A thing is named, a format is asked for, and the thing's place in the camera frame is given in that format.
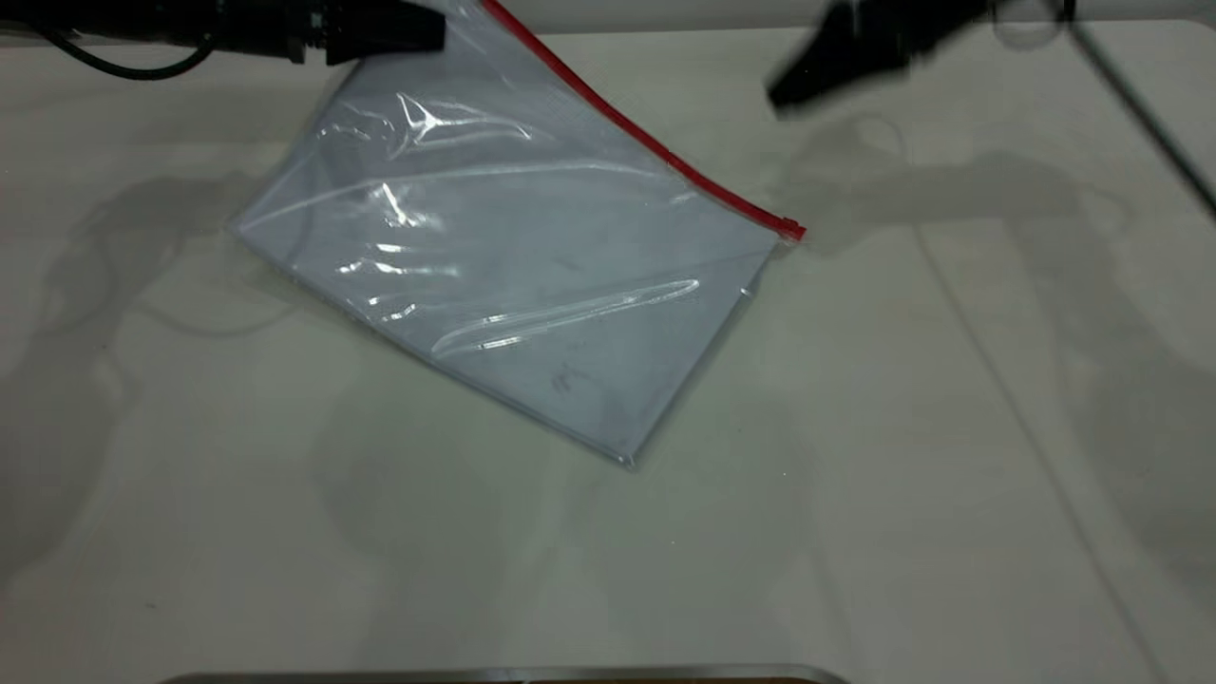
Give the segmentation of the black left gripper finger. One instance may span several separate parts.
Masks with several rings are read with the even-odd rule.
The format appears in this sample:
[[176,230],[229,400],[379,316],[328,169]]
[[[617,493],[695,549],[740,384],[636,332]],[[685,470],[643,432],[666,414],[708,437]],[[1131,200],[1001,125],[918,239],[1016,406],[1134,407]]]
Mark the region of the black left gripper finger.
[[439,52],[444,46],[445,27],[404,27],[400,30],[343,28],[327,38],[326,65],[334,67],[387,54]]
[[334,30],[443,30],[445,16],[411,1],[330,1]]

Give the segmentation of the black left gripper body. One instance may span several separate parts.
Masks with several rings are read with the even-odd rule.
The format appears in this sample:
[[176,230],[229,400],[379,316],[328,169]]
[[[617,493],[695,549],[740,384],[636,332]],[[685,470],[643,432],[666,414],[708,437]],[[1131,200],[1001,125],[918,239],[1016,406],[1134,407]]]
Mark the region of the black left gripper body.
[[216,51],[304,65],[325,47],[330,1],[218,1]]

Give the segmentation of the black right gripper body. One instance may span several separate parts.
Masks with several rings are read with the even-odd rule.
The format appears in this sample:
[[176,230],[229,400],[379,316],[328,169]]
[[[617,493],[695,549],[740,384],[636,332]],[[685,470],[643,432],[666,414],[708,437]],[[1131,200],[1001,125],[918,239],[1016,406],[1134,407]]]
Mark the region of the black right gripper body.
[[903,72],[959,28],[959,1],[833,2],[822,27],[826,65],[850,79]]

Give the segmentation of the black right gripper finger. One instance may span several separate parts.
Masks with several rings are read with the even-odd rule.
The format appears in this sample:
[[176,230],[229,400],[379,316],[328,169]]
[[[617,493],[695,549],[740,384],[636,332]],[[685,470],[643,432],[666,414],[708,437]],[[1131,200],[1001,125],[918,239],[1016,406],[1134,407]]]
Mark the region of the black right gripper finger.
[[844,89],[856,75],[855,52],[856,37],[817,33],[769,83],[769,103],[787,111]]

